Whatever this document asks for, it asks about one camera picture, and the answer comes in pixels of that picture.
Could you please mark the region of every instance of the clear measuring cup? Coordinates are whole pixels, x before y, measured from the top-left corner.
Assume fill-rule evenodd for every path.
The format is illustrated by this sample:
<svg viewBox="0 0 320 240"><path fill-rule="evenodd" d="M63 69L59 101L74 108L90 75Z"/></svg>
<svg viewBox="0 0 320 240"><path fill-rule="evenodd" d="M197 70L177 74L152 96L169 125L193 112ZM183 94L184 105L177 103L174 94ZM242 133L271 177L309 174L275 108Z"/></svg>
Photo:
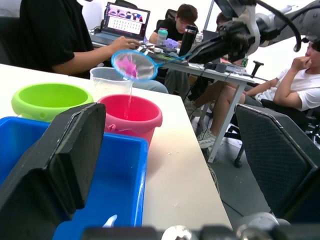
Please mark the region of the clear measuring cup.
<svg viewBox="0 0 320 240"><path fill-rule="evenodd" d="M115 94L131 94L132 81L124 79L112 67L95 67L90 70L90 80L94 84L95 101Z"/></svg>

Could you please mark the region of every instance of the sneaker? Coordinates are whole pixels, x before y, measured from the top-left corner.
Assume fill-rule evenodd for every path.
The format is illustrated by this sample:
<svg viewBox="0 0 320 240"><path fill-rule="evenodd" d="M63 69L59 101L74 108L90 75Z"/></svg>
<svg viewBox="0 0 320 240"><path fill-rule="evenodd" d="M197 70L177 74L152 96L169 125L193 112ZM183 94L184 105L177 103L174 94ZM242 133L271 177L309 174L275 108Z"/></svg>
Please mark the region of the sneaker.
<svg viewBox="0 0 320 240"><path fill-rule="evenodd" d="M198 140L201 149L207 149L215 143L216 136L213 135L213 133L210 130L208 130L206 132L201 133L199 136L196 137L196 139Z"/></svg>
<svg viewBox="0 0 320 240"><path fill-rule="evenodd" d="M186 113L188 114L188 116L194 116L194 117L200 117L202 114L201 108L200 107L196 107L195 102L194 101L190 101L189 98L186 98L184 100L184 107L186 110Z"/></svg>

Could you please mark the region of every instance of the laptop screen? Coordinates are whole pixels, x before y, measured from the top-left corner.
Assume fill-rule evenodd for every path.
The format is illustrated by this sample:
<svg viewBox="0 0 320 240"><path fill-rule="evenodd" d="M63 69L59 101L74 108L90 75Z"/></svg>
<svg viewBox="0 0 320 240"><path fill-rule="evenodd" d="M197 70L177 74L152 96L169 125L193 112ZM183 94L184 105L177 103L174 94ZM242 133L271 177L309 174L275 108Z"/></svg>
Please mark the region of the laptop screen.
<svg viewBox="0 0 320 240"><path fill-rule="evenodd" d="M108 2L102 31L143 40L149 16L150 11Z"/></svg>

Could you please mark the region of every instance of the hand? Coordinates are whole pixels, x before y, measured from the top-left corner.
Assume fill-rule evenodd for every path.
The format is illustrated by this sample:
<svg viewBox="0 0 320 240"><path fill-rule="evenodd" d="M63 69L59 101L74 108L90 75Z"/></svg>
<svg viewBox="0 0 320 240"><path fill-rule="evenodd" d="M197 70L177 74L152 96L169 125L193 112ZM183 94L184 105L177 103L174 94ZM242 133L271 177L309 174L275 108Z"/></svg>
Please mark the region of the hand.
<svg viewBox="0 0 320 240"><path fill-rule="evenodd" d="M125 50L125 49L136 49L140 43L137 40L125 38L124 36L121 36L114 40L110 47L114 53Z"/></svg>
<svg viewBox="0 0 320 240"><path fill-rule="evenodd" d="M291 69L299 72L310 68L311 64L311 59L308 56L296 57L292 62Z"/></svg>

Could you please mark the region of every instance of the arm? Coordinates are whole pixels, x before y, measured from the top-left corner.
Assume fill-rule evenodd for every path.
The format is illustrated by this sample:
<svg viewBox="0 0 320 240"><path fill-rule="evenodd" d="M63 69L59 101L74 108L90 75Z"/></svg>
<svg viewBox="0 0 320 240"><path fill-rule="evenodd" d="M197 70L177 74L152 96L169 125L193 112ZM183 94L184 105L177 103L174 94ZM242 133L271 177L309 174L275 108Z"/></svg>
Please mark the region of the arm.
<svg viewBox="0 0 320 240"><path fill-rule="evenodd" d="M122 36L114 40L109 46L87 52L74 52L74 57L71 60L52 66L52 70L57 74L65 75L83 73L111 58L115 52L123 49L134 49L138 45L138 41Z"/></svg>
<svg viewBox="0 0 320 240"><path fill-rule="evenodd" d="M259 93L263 93L264 91L273 88L277 85L279 79L275 78L273 80L270 81L266 81L262 84L259 84L258 86L252 88L251 90L247 91L245 94L247 94L250 97L253 97Z"/></svg>
<svg viewBox="0 0 320 240"><path fill-rule="evenodd" d="M149 42L152 44L157 44L157 40L158 40L158 33L153 32L149 38Z"/></svg>
<svg viewBox="0 0 320 240"><path fill-rule="evenodd" d="M283 107L301 109L302 101L297 92L291 92L292 82L297 73L309 68L311 61L309 57L297 57L293 60L292 66L279 84L273 102Z"/></svg>

